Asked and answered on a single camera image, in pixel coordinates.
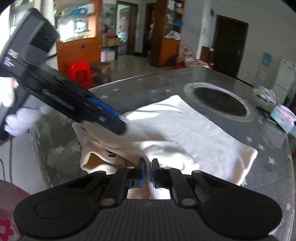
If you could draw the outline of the white gloved left hand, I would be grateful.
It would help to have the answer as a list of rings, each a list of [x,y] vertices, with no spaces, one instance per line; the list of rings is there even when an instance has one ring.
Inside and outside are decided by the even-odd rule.
[[[11,77],[1,77],[1,105],[11,108],[16,103],[16,92],[19,89],[16,81]],[[15,113],[8,114],[4,119],[4,130],[18,137],[32,128],[41,117],[51,112],[52,108],[29,95],[29,106],[21,106]]]

